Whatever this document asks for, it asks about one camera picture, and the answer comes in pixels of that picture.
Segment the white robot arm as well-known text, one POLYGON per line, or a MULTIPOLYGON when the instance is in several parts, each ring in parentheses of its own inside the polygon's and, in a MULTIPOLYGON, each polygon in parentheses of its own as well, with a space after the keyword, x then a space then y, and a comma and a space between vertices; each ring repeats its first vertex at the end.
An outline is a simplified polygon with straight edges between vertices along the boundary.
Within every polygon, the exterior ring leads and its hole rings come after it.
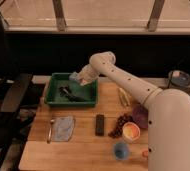
POLYGON ((161 89, 115 66, 111 52, 92 55, 77 74, 80 84, 103 74, 148 110, 148 171, 190 171, 190 95, 161 89))

